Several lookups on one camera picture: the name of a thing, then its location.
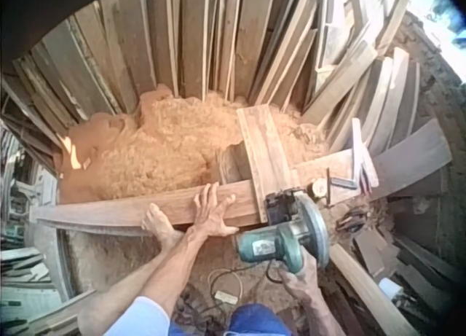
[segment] forearm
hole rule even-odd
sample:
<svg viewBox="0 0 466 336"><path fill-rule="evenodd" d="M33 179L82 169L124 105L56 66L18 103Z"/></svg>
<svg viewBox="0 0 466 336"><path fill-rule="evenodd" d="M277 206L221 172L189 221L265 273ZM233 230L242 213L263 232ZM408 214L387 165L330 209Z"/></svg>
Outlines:
<svg viewBox="0 0 466 336"><path fill-rule="evenodd" d="M141 292L141 286L169 253L170 249L163 249L155 258L114 284L109 290L95 295L79 312L80 332L83 335L103 335L127 310Z"/></svg>
<svg viewBox="0 0 466 336"><path fill-rule="evenodd" d="M197 253L207 239L196 226L190 227L175 248L151 274L141 296L158 303L171 316L180 293L186 286Z"/></svg>
<svg viewBox="0 0 466 336"><path fill-rule="evenodd" d="M313 334L319 336L344 335L343 329L333 317L330 309L328 309L320 290L312 299L303 301L302 305L306 311L309 328L313 331Z"/></svg>

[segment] sawdust pile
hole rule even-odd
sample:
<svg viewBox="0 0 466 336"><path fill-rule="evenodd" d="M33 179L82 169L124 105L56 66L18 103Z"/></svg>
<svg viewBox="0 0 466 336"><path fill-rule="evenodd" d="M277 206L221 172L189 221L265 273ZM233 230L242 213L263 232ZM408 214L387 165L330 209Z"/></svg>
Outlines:
<svg viewBox="0 0 466 336"><path fill-rule="evenodd" d="M64 153L60 202L79 203L154 194L215 181L215 154L241 142L236 110L209 93L174 98L161 85L141 96L134 117L95 114L69 131L75 153ZM299 112L270 107L290 165L322 156L325 143L310 125L298 125Z"/></svg>

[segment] left hand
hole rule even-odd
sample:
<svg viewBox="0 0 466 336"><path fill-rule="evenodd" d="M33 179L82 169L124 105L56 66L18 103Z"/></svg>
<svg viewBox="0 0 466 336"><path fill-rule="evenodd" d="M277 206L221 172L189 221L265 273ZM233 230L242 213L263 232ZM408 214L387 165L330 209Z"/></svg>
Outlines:
<svg viewBox="0 0 466 336"><path fill-rule="evenodd" d="M200 194L194 197L196 219L194 227L206 236L228 236L235 234L239 228L227 227L224 222L226 209L236 200L234 195L225 198L220 204L217 201L218 182L207 184Z"/></svg>

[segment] blue shorts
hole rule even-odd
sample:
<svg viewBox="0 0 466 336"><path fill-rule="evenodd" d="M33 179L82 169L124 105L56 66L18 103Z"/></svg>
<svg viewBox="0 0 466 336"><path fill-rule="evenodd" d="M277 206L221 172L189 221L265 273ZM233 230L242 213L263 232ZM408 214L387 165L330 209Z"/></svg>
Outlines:
<svg viewBox="0 0 466 336"><path fill-rule="evenodd" d="M280 317L265 305L252 303L236 309L225 335L286 335L291 331ZM138 297L111 326L106 335L185 335L181 328L170 323L166 312L147 297Z"/></svg>

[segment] dirt floor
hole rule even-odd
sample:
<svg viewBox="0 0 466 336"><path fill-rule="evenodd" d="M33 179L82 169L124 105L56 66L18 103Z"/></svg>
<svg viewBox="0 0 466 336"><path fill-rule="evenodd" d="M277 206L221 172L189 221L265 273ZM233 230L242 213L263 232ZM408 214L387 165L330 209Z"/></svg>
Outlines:
<svg viewBox="0 0 466 336"><path fill-rule="evenodd" d="M62 172L60 203L154 194L217 180L213 175L216 152L242 140L236 115L242 107L245 103L230 103L216 93L209 93L204 103L196 98L173 98L169 90L160 87L141 96L134 117L94 115L69 131L70 155L56 158ZM270 109L290 165L325 154L320 132L311 125L298 125L295 108L290 106L285 114L274 106ZM364 199L358 199L335 206L325 216L333 241L339 239L334 235L334 221L354 205L368 206ZM375 222L378 214L372 213L371 221ZM349 236L341 239L349 242ZM69 232L68 237L73 273L81 292L105 290L148 262L158 250L157 241L148 237L77 232ZM202 247L189 282L211 305L210 273L247 266L240 261L232 238L211 238ZM266 264L262 264L238 273L244 289L241 303L262 302L275 312L295 305L281 285L265 279L265 269ZM237 294L232 276L224 276L218 284Z"/></svg>

